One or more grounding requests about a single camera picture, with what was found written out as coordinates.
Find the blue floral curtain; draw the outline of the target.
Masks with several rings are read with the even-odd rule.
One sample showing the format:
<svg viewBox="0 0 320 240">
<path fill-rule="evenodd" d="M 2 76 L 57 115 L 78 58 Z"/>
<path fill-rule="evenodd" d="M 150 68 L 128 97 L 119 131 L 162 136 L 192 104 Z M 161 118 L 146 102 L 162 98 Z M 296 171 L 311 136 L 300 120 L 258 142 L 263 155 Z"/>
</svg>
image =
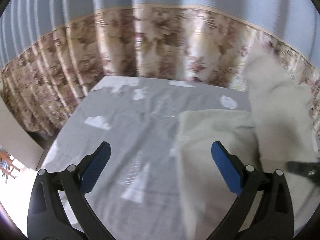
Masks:
<svg viewBox="0 0 320 240">
<path fill-rule="evenodd" d="M 309 85 L 319 129 L 311 0 L 10 0 L 1 15 L 1 97 L 26 131 L 52 134 L 105 76 L 243 91 L 256 44 Z"/>
</svg>

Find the grey patterned bed sheet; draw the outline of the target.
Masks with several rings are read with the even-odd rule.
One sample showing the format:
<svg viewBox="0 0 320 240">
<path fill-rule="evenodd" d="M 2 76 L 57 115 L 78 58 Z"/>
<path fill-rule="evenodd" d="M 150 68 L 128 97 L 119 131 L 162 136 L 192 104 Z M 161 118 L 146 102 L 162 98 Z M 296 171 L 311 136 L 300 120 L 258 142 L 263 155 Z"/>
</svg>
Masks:
<svg viewBox="0 0 320 240">
<path fill-rule="evenodd" d="M 178 116 L 249 110 L 245 93 L 204 84 L 106 77 L 80 103 L 43 162 L 64 170 L 106 141 L 109 162 L 86 199 L 117 239 L 185 239 L 174 141 Z"/>
</svg>

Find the beige hooded jacket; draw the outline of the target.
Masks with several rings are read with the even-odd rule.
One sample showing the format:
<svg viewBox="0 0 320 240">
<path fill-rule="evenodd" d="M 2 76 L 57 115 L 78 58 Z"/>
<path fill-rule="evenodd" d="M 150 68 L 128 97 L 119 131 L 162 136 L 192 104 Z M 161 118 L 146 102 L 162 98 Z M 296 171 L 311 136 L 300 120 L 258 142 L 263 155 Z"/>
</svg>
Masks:
<svg viewBox="0 0 320 240">
<path fill-rule="evenodd" d="M 245 79 L 250 111 L 185 111 L 179 116 L 175 148 L 188 239 L 207 238 L 236 198 L 212 159 L 213 142 L 264 172 L 284 170 L 288 161 L 317 160 L 310 87 L 291 79 L 276 57 L 260 47 L 249 54 Z"/>
</svg>

